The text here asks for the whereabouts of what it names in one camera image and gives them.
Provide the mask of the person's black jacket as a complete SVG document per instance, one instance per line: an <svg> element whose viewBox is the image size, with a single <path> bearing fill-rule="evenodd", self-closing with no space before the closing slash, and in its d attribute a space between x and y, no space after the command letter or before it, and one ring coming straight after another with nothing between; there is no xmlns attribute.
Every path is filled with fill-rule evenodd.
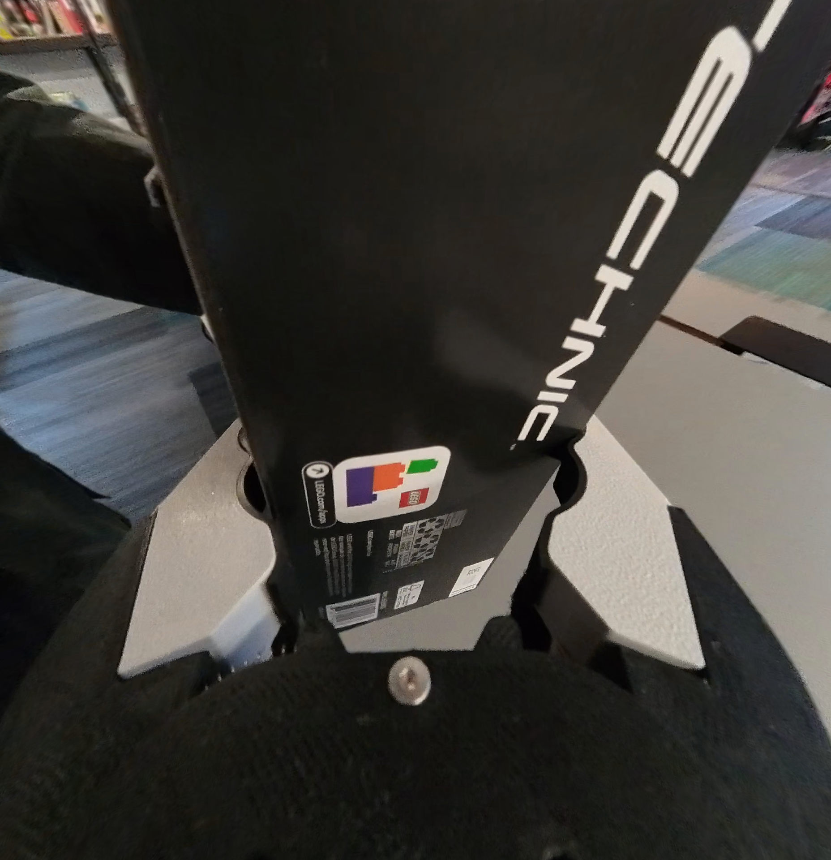
<svg viewBox="0 0 831 860"><path fill-rule="evenodd" d="M0 720L131 522L0 427Z"/></svg>

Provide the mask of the blue plane lego box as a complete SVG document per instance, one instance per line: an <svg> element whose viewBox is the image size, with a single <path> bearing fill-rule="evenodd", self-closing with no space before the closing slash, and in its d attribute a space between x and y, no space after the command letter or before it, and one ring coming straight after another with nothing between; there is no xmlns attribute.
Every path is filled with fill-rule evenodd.
<svg viewBox="0 0 831 860"><path fill-rule="evenodd" d="M110 2L284 622L491 562L831 59L831 2Z"/></svg>

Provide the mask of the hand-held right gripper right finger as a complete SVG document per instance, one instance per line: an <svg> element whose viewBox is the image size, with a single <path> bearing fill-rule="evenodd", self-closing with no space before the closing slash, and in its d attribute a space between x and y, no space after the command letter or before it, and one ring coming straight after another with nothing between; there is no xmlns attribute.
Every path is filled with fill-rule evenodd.
<svg viewBox="0 0 831 860"><path fill-rule="evenodd" d="M611 434L577 434L559 455L516 531L527 646L581 665L623 648L703 670L667 497Z"/></svg>

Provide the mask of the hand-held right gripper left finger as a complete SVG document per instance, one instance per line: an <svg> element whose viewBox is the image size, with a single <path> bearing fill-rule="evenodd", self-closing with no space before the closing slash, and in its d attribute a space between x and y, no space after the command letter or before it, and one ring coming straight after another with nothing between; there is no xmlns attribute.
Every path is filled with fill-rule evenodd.
<svg viewBox="0 0 831 860"><path fill-rule="evenodd" d="M244 490L251 458L231 424L158 506L118 665L131 679L206 653L230 672L272 657L270 527Z"/></svg>

